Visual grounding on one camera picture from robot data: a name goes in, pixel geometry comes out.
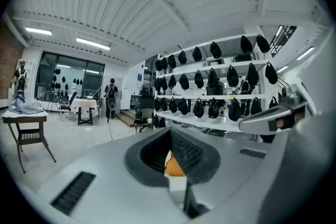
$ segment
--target cable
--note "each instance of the cable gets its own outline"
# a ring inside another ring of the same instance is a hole
[[[112,133],[111,133],[111,129],[110,129],[110,123],[109,123],[109,122],[107,122],[107,125],[109,126],[110,135],[111,135],[111,141],[112,141],[112,140],[113,140],[113,138],[112,138]]]

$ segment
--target brick wall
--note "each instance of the brick wall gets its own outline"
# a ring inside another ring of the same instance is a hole
[[[8,88],[17,60],[22,57],[24,46],[16,40],[5,23],[0,23],[0,100],[8,98]]]

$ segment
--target white shelf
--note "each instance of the white shelf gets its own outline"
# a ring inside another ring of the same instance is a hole
[[[242,38],[242,36],[247,37],[250,40],[250,42],[252,43],[252,46],[254,46],[254,43],[255,43],[256,38],[257,38],[257,35],[256,34],[242,34],[242,35],[236,35],[236,36],[231,36],[231,37],[224,37],[224,38],[219,38],[219,39],[213,39],[213,40],[210,40],[210,41],[207,41],[207,42],[204,42],[204,43],[200,43],[200,44],[197,44],[197,45],[190,46],[190,47],[182,49],[182,50],[185,51],[185,52],[187,52],[189,50],[194,50],[195,47],[202,48],[204,46],[210,45],[212,42],[216,42],[216,43],[218,43],[219,47],[221,47],[222,43],[224,43],[224,45],[223,45],[224,47],[221,48],[222,51],[230,51],[231,52],[231,50],[227,50],[227,48],[225,48],[225,42],[229,41],[230,43],[232,43],[233,41],[237,41],[237,42],[239,42],[239,45],[237,46],[237,44],[234,44],[234,47],[238,47],[239,48],[238,52],[242,53],[242,51],[240,49],[240,39]],[[168,55],[163,56],[163,57],[168,58],[170,55],[178,55],[178,54],[180,54],[180,52],[182,50],[178,50],[176,52],[173,52],[172,54],[168,54]]]
[[[198,99],[201,100],[209,100],[215,98],[216,100],[231,100],[233,98],[236,99],[254,99],[255,97],[259,99],[265,99],[266,94],[237,94],[237,95],[157,95],[158,98],[167,98],[171,99]]]
[[[253,63],[256,67],[257,71],[260,71],[266,64],[268,60],[253,60],[253,61],[244,61],[244,62],[232,62],[232,63],[224,63],[222,65],[215,65],[215,66],[208,66],[208,67],[201,67],[199,68],[199,71],[202,74],[203,79],[208,77],[207,72],[210,71],[210,69],[215,69],[218,77],[225,77],[227,69],[229,66],[233,66],[239,76],[244,76],[248,72],[248,67],[250,63]],[[197,70],[191,70],[191,71],[179,71],[179,72],[173,72],[168,74],[159,75],[158,78],[163,77],[171,77],[171,75],[174,75],[176,80],[178,81],[178,78],[182,74],[189,74],[190,77],[194,78]]]
[[[180,111],[177,111],[175,114],[173,114],[170,110],[155,112],[155,114],[160,117],[164,117],[165,119],[184,122],[199,127],[241,133],[241,130],[238,127],[239,121],[241,119],[239,119],[237,122],[234,122],[227,117],[221,116],[216,119],[211,119],[206,114],[204,114],[203,117],[199,119],[194,115],[193,112],[188,113],[187,115],[182,115]]]

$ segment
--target floor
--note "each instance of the floor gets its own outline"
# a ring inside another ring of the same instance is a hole
[[[109,122],[113,140],[135,134],[134,128],[127,127],[118,119]],[[21,129],[37,128],[37,123],[20,124]],[[12,128],[17,137],[16,126]],[[42,143],[24,145],[21,154],[24,174],[17,156],[16,144],[7,124],[0,120],[0,154],[7,164],[12,176],[33,191],[52,175],[67,166],[92,147],[111,141],[106,118],[94,117],[93,125],[77,125],[75,122],[62,122],[60,116],[51,113],[44,124],[44,132],[49,148],[56,159],[53,159]]]

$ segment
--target ceiling light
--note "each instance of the ceiling light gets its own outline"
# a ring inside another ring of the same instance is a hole
[[[93,74],[99,74],[99,72],[97,72],[97,71],[92,71],[92,70],[86,70],[86,72],[93,73]]]
[[[288,66],[285,66],[285,67],[281,68],[280,70],[277,71],[277,73],[280,73],[280,72],[284,71],[287,67]]]
[[[306,56],[312,50],[314,50],[314,47],[310,47],[303,55],[301,55],[299,58],[297,58],[297,60],[301,60],[304,56]]]
[[[44,35],[49,35],[49,36],[53,35],[50,30],[42,30],[42,29],[30,28],[30,27],[26,27],[26,30],[28,32],[34,32],[34,33],[39,33],[39,34],[44,34]]]
[[[64,65],[57,65],[58,67],[65,67],[65,68],[71,68],[70,66],[64,66]]]
[[[277,31],[277,33],[276,33],[275,35],[276,35],[276,36],[279,36],[281,30],[282,30],[282,25],[279,26],[279,29],[278,29],[278,31]]]
[[[100,45],[98,43],[94,43],[92,41],[88,41],[88,40],[85,40],[85,39],[76,38],[76,41],[80,42],[80,43],[92,45],[92,46],[95,46],[95,47],[98,47],[98,48],[101,48],[101,49],[104,49],[104,50],[110,50],[110,47],[107,47],[107,46],[104,46],[104,45]]]

